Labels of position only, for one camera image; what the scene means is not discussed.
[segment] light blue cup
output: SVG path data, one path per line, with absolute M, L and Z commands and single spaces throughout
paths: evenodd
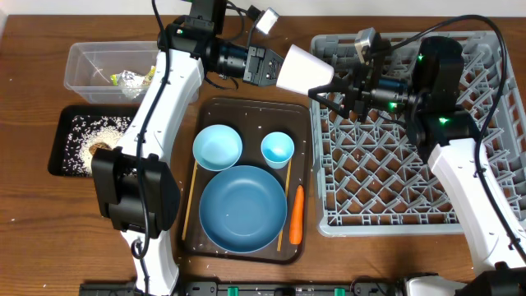
M 233 128 L 216 124 L 196 136 L 192 152 L 201 167 L 219 172 L 238 162 L 242 148 L 241 137 Z
M 285 133 L 272 132 L 261 142 L 261 153 L 272 169 L 281 169 L 294 154 L 294 142 Z

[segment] granular material in tray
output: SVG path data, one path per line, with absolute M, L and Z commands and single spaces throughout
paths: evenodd
M 72 129 L 67 135 L 62 174 L 91 176 L 93 147 L 100 145 L 104 148 L 115 148 L 131 121 L 129 117 L 75 116 L 72 120 Z

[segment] brown tray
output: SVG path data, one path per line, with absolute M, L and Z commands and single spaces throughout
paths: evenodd
M 308 188 L 309 159 L 311 153 L 311 122 L 309 110 L 301 105 L 259 102 L 247 99 L 213 98 L 202 106 L 197 133 L 214 124 L 224 124 L 235 129 L 242 138 L 243 151 L 236 165 L 253 165 L 271 173 L 285 188 L 288 166 L 282 169 L 271 169 L 266 165 L 261 154 L 261 141 L 271 132 L 285 132 L 294 141 L 294 155 L 291 159 L 291 171 L 287 196 L 288 214 L 283 229 L 281 250 L 278 251 L 276 238 L 269 246 L 257 252 L 226 252 L 214 244 L 205 234 L 199 221 L 199 202 L 208 182 L 217 174 L 194 164 L 189 172 L 192 180 L 190 191 L 186 196 L 186 205 L 182 208 L 185 215 L 178 230 L 178 242 L 191 254 L 230 259 L 263 261 L 269 263 L 290 264 L 296 261 L 303 250 L 302 243 L 292 245 L 288 241 L 290 216 L 298 185 Z M 188 200 L 191 195 L 190 209 Z M 307 217 L 307 202 L 303 208 L 303 233 Z

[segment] white cylinder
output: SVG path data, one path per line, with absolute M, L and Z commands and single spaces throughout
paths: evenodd
M 276 86 L 308 95 L 311 88 L 329 84 L 334 75 L 331 65 L 293 45 L 285 57 Z

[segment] blue bowl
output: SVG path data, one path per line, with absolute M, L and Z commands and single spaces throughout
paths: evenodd
M 263 169 L 235 166 L 206 185 L 199 219 L 208 238 L 237 253 L 254 252 L 276 239 L 287 219 L 279 182 Z
M 261 142 L 261 153 L 272 169 L 281 169 L 293 157 L 293 139 L 285 133 L 272 132 Z
M 201 167 L 219 172 L 237 163 L 242 149 L 241 137 L 233 128 L 216 124 L 196 136 L 192 152 Z

